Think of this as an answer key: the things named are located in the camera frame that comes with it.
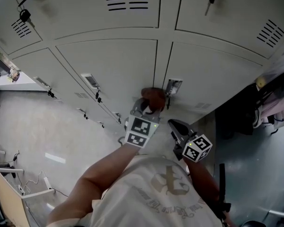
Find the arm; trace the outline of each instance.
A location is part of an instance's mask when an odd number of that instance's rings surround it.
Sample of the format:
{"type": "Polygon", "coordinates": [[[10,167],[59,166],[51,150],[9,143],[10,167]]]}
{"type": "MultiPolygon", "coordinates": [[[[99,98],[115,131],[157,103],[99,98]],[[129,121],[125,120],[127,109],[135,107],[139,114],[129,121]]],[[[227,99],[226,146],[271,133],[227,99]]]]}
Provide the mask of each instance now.
{"type": "Polygon", "coordinates": [[[47,224],[68,218],[82,218],[92,212],[92,201],[101,199],[102,193],[117,180],[139,149],[124,144],[89,167],[77,181],[68,199],[50,213],[47,224]]]}
{"type": "MultiPolygon", "coordinates": [[[[207,169],[200,162],[193,162],[188,158],[183,158],[188,166],[193,186],[200,197],[207,203],[212,205],[219,200],[219,187],[207,169]]],[[[231,227],[235,224],[231,221],[229,213],[224,212],[226,219],[224,220],[231,227]]]]}

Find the clothing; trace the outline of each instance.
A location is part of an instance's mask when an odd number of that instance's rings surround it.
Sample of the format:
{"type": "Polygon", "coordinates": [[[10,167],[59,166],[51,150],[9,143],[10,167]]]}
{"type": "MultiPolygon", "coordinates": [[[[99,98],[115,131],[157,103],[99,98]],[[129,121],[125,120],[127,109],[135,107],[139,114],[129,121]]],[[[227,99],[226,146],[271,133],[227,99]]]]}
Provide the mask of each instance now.
{"type": "Polygon", "coordinates": [[[191,179],[175,162],[135,156],[93,213],[48,227],[222,227],[193,188],[191,179]]]}
{"type": "Polygon", "coordinates": [[[269,96],[269,98],[263,104],[261,118],[277,114],[284,110],[284,97],[277,98],[275,94],[269,96]]]}

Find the gray floor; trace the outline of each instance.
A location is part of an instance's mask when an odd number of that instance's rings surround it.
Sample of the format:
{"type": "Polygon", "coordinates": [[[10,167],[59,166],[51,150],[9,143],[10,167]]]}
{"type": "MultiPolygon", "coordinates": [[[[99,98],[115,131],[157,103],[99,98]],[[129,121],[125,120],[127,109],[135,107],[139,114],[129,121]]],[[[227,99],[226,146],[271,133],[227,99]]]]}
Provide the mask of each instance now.
{"type": "MultiPolygon", "coordinates": [[[[0,162],[11,161],[20,151],[17,168],[22,184],[37,180],[43,170],[52,187],[69,194],[77,179],[93,163],[119,147],[113,134],[97,123],[85,120],[68,105],[54,101],[43,93],[0,93],[0,149],[6,151],[0,162]],[[65,164],[46,158],[45,153],[59,156],[65,164]]],[[[214,142],[214,115],[196,124],[214,142]]],[[[204,163],[213,171],[212,162],[226,165],[226,199],[232,203],[231,216],[240,225],[254,219],[274,227],[276,218],[266,217],[268,210],[284,210],[284,128],[273,136],[272,127],[256,129],[253,136],[236,134],[231,140],[217,140],[217,150],[207,156],[204,163]]],[[[161,143],[153,142],[142,153],[164,155],[174,160],[173,140],[167,134],[157,134],[161,143]]],[[[8,177],[17,186],[18,179],[8,177]]],[[[44,181],[28,183],[31,192],[46,189],[44,181]]],[[[27,202],[40,226],[45,226],[50,208],[57,206],[65,197],[56,193],[38,202],[27,202]]],[[[30,218],[31,226],[36,226],[30,218]]]]}
{"type": "Polygon", "coordinates": [[[284,127],[270,136],[273,131],[268,126],[255,129],[252,136],[217,136],[215,177],[219,179],[218,164],[225,163],[226,200],[238,225],[257,220],[274,227],[279,218],[267,212],[284,211],[284,127]]]}
{"type": "MultiPolygon", "coordinates": [[[[90,165],[120,146],[112,133],[91,120],[85,120],[81,113],[53,100],[46,93],[0,92],[0,105],[0,149],[6,151],[5,156],[0,156],[0,162],[11,161],[14,154],[20,151],[16,168],[25,171],[19,174],[22,186],[29,179],[36,182],[37,175],[43,170],[52,187],[68,195],[90,165]],[[50,160],[45,153],[61,157],[66,162],[50,160]]],[[[162,128],[166,125],[160,127],[160,131],[140,153],[177,161],[172,152],[174,140],[169,129],[162,128]]],[[[214,141],[214,114],[195,127],[214,141]]],[[[204,161],[211,172],[213,161],[214,149],[204,161]]],[[[43,178],[44,175],[40,174],[41,180],[37,185],[27,184],[32,193],[46,190],[43,178]]],[[[7,179],[14,187],[20,183],[10,175],[7,179]]],[[[55,207],[64,200],[64,196],[56,193],[42,201],[28,201],[27,205],[38,224],[45,226],[46,216],[51,211],[47,204],[55,207]]],[[[29,214],[28,217],[31,226],[36,226],[29,214]]]]}

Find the desk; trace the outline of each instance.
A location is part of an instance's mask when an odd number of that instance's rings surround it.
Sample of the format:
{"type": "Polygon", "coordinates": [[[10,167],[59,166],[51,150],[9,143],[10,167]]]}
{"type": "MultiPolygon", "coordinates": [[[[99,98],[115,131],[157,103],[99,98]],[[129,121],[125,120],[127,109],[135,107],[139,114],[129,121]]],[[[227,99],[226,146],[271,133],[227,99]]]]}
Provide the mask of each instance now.
{"type": "MultiPolygon", "coordinates": [[[[9,172],[18,172],[22,169],[8,169],[9,172]]],[[[21,196],[0,173],[0,204],[5,216],[17,227],[30,227],[25,211],[27,199],[52,194],[54,189],[21,196]]]]}

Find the white metal locker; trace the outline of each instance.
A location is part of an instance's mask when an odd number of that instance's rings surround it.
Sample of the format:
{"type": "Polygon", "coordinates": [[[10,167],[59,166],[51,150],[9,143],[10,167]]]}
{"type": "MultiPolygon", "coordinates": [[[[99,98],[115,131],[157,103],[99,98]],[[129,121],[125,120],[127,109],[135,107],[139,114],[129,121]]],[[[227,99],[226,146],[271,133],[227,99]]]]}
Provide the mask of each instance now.
{"type": "Polygon", "coordinates": [[[68,63],[91,90],[82,74],[91,74],[100,86],[100,97],[110,111],[126,118],[144,87],[152,87],[155,40],[115,39],[58,46],[68,63]]]}
{"type": "Polygon", "coordinates": [[[177,30],[219,38],[269,58],[284,41],[284,0],[181,0],[177,30]]]}
{"type": "Polygon", "coordinates": [[[260,65],[241,57],[173,43],[163,89],[169,79],[182,79],[170,108],[205,115],[252,83],[262,72],[260,65]]]}
{"type": "Polygon", "coordinates": [[[0,0],[0,47],[7,53],[41,41],[28,24],[19,19],[16,0],[0,0]]]}
{"type": "Polygon", "coordinates": [[[50,38],[120,27],[158,27],[160,0],[28,0],[37,31],[50,38]]]}
{"type": "Polygon", "coordinates": [[[90,119],[103,123],[114,121],[72,78],[48,48],[20,56],[13,62],[32,79],[39,77],[39,82],[48,84],[52,92],[64,102],[87,112],[90,119]]]}

